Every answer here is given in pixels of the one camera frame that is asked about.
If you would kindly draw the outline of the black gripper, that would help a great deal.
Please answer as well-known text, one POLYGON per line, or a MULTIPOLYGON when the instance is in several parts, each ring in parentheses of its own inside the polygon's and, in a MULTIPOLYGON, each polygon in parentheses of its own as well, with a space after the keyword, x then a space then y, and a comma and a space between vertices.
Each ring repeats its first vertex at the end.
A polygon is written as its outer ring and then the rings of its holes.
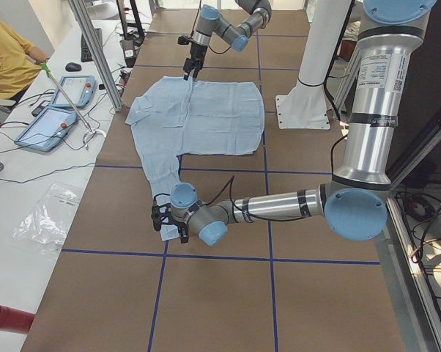
POLYGON ((187 81, 190 77, 190 72, 193 71, 193 79, 197 79, 200 70, 203 68, 204 59, 207 52, 205 45, 191 42, 190 57, 185 60, 183 71, 183 79, 187 81))
POLYGON ((175 225, 177 227, 177 232, 179 234, 179 240, 181 244, 189 242, 188 226, 185 222, 179 221, 172 213, 168 215, 169 224, 175 225))

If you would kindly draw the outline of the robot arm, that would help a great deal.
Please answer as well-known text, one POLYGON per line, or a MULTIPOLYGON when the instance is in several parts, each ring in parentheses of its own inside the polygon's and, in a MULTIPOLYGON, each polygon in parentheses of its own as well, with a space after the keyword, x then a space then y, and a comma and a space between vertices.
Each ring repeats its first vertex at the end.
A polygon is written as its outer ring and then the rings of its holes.
POLYGON ((433 1, 365 1, 357 41, 360 67, 344 158, 318 188, 208 205, 189 183, 175 186, 167 210, 183 241, 192 230, 216 244, 232 223, 295 221, 322 215, 343 238, 365 241, 386 225, 385 167, 412 52, 423 43, 433 1))
POLYGON ((178 37, 179 45, 190 46, 190 56, 183 66, 183 79, 197 79, 204 66, 206 52, 210 46, 211 37, 216 34, 236 52, 241 52, 248 44, 248 39, 258 29, 263 29, 270 22, 272 8, 268 0, 237 1, 244 11, 249 14, 242 23, 234 26, 229 23, 218 9, 200 4, 189 35, 178 37))

